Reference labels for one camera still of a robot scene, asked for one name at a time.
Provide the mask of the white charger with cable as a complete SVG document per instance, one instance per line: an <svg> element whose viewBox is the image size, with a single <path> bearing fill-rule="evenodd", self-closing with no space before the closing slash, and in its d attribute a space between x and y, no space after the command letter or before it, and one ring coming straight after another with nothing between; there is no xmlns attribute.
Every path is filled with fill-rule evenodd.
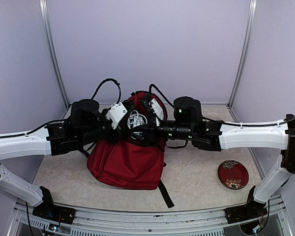
<svg viewBox="0 0 295 236"><path fill-rule="evenodd" d="M127 120L128 128L134 128L137 126L145 125L148 123L148 119L140 114L137 110L133 110Z"/></svg>

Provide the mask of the red student backpack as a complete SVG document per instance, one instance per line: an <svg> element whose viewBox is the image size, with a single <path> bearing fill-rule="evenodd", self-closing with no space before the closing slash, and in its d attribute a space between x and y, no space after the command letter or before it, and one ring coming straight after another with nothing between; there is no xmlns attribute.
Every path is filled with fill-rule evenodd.
<svg viewBox="0 0 295 236"><path fill-rule="evenodd" d="M155 117L148 114L140 102L140 98L146 94L150 99L157 99L166 119L167 110L157 95L137 91L128 99L134 101L135 110L147 118L147 125L156 125ZM110 186L130 190L159 189L167 207L172 208L174 203L161 180L166 165L164 152L165 146L145 147L142 142L132 139L128 128L125 137L116 144L107 139L95 142L95 147L87 160L87 168L99 182Z"/></svg>

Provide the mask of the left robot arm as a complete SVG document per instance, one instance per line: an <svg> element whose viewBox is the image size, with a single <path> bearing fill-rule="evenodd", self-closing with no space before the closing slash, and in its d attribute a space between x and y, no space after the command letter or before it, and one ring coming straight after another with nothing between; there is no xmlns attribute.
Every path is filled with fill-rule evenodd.
<svg viewBox="0 0 295 236"><path fill-rule="evenodd" d="M76 101L66 119L49 121L32 131L0 134L0 189L40 209L53 219L59 214L50 191L11 173L1 161L24 156L57 156L78 150L99 140L111 139L131 110L130 101L120 101L103 111L94 97Z"/></svg>

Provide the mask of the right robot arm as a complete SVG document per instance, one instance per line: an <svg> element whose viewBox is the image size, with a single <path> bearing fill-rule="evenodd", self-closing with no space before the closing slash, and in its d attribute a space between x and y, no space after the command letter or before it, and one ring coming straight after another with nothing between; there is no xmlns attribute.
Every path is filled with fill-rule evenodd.
<svg viewBox="0 0 295 236"><path fill-rule="evenodd" d="M192 146L206 151L232 148L273 148L280 150L276 164L262 181L249 191L241 213L252 218L287 180L295 174L295 116L270 122L234 123L212 120L202 115L200 101L182 96L170 104L174 120L161 118L160 103L152 99L151 91L143 96L143 107L151 113L151 123L137 125L130 136L144 145L156 139L186 140Z"/></svg>

